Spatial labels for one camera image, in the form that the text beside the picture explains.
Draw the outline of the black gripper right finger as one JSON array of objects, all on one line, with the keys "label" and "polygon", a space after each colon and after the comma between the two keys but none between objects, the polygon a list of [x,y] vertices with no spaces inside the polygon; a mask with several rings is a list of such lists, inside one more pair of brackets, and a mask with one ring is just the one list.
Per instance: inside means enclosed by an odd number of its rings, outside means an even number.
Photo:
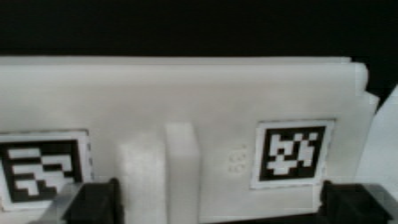
[{"label": "black gripper right finger", "polygon": [[326,181],[320,201],[322,224],[390,224],[395,220],[363,184]]}]

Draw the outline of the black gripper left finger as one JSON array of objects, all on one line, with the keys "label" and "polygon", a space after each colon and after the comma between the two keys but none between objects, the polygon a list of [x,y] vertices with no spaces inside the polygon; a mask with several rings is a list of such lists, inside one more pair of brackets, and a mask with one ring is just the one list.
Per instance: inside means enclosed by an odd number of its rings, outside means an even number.
[{"label": "black gripper left finger", "polygon": [[121,184],[116,178],[82,186],[63,221],[66,224],[125,224]]}]

